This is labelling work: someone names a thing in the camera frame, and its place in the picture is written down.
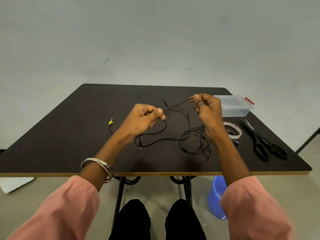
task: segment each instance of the left hand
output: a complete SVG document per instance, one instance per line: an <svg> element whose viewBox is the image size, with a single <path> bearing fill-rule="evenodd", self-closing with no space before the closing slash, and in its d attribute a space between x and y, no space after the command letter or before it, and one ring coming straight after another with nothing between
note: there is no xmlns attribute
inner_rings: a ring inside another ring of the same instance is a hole
<svg viewBox="0 0 320 240"><path fill-rule="evenodd" d="M158 118L166 119L162 109L147 104L136 104L114 135L120 136L128 144L152 127Z"/></svg>

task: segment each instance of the pink sleeve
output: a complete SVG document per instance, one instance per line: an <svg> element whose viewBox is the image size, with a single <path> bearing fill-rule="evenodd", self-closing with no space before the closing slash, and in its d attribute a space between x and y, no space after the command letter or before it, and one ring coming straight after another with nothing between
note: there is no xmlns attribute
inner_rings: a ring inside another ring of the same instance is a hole
<svg viewBox="0 0 320 240"><path fill-rule="evenodd" d="M99 204L97 189L82 177L72 176L8 240L85 239Z"/></svg>
<svg viewBox="0 0 320 240"><path fill-rule="evenodd" d="M229 185L221 205L230 239L294 239L289 218L254 176Z"/></svg>

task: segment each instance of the dark tabletop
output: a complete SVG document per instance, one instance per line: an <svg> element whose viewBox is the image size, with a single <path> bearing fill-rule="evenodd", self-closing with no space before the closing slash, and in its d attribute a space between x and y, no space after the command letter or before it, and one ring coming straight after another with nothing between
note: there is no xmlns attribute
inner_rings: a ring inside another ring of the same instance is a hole
<svg viewBox="0 0 320 240"><path fill-rule="evenodd" d="M83 84L0 155L0 176L74 175L80 171L81 162L94 157L111 137L108 124L111 118L114 122L111 129L115 131L136 103L156 105L157 100L163 98L173 106L196 93L231 94L225 88ZM159 107L165 109L162 102ZM186 102L180 107L190 114L191 128L202 125L193 104ZM246 118L256 131L288 154L287 160L273 155L268 162L260 160L253 151L251 137L239 125L241 118L226 117L224 121L242 129L237 149L250 171L254 174L307 174L312 170L254 114L249 112ZM144 137L143 143L164 137L179 138L188 129L186 118L178 112L170 112L166 122L168 127L164 132ZM149 130L157 132L163 127L164 123L158 121ZM190 138L184 145L196 149L199 138ZM210 147L211 156L206 160L203 154L183 152L177 141L160 141L142 149L131 143L118 154L114 175L219 175L218 157L212 143Z"/></svg>

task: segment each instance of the black pants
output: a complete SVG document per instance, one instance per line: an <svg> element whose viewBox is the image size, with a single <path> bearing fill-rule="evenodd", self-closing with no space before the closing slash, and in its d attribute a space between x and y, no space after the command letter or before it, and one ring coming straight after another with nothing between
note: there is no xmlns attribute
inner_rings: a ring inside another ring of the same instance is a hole
<svg viewBox="0 0 320 240"><path fill-rule="evenodd" d="M130 200L120 210L109 240L150 240L150 217L143 203ZM206 239L195 211L185 200L179 199L171 207L165 221L166 240Z"/></svg>

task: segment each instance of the tape roll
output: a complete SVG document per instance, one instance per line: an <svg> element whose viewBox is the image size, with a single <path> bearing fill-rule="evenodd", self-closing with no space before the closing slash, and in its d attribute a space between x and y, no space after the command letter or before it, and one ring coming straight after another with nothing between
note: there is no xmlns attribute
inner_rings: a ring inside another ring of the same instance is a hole
<svg viewBox="0 0 320 240"><path fill-rule="evenodd" d="M223 122L223 124L233 127L239 133L239 135L237 135L237 136L229 135L229 137L231 139L239 139L240 138L240 136L242 135L242 130L238 126L236 126L233 123L229 123L229 122Z"/></svg>

